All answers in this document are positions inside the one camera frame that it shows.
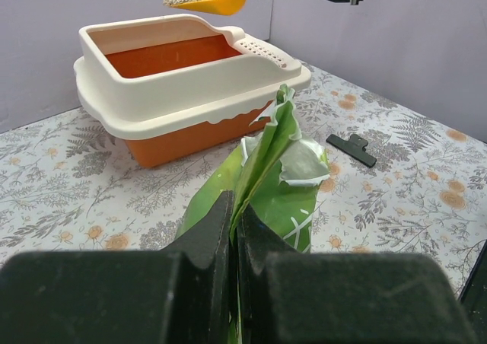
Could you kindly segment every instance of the litter box vent holes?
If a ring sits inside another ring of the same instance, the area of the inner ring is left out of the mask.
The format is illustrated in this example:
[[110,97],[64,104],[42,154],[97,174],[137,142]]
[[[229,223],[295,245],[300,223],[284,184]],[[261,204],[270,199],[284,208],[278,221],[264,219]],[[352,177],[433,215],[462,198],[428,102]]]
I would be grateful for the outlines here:
[[265,57],[271,61],[273,61],[277,66],[281,68],[285,68],[287,66],[285,60],[273,53],[272,51],[268,50],[267,48],[260,46],[258,43],[255,42],[247,42],[247,41],[240,41],[239,45],[241,45],[244,49],[246,49],[249,53],[255,53],[256,55]]

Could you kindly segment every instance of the floral tablecloth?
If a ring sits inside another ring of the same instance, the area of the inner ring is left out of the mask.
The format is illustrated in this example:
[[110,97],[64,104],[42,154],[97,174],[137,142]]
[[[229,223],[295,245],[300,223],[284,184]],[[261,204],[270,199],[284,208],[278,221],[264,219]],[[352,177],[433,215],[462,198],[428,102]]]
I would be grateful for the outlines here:
[[[421,252],[456,293],[487,239],[487,147],[309,66],[301,127],[318,142],[357,133],[369,169],[328,145],[314,252]],[[146,170],[82,109],[0,135],[0,265],[25,250],[161,249],[193,194],[235,148]]]

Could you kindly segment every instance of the green plastic bag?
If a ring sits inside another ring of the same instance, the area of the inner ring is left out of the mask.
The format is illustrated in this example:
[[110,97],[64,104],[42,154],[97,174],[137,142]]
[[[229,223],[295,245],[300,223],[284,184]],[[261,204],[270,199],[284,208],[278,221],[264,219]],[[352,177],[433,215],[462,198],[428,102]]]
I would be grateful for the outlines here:
[[[329,177],[324,147],[303,136],[295,116],[294,89],[279,88],[275,102],[256,119],[270,117],[256,137],[240,145],[189,202],[178,229],[184,234],[209,212],[221,192],[234,191],[230,239],[245,208],[296,250],[308,252],[311,222],[320,184]],[[232,317],[229,342],[238,342],[238,318]]]

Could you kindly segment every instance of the litter box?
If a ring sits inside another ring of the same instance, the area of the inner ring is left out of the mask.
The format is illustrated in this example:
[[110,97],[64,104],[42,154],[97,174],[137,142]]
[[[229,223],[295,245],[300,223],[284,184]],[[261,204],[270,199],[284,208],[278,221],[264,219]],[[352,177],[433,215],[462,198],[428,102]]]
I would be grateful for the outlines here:
[[87,26],[79,36],[81,105],[143,167],[262,129],[266,120],[250,124],[279,86],[300,90],[311,79],[280,49],[192,14]]

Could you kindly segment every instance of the black clip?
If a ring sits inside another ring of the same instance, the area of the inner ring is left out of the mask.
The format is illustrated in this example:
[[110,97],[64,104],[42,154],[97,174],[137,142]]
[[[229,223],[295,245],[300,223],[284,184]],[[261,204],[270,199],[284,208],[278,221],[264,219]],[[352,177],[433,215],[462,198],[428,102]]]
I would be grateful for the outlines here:
[[355,160],[360,161],[363,165],[367,167],[373,167],[377,162],[376,158],[365,152],[365,147],[368,145],[368,141],[364,140],[362,137],[356,135],[355,133],[353,135],[350,135],[350,139],[348,141],[341,139],[337,135],[332,134],[328,136],[326,142],[335,146],[339,150],[342,150],[343,152],[350,155]]

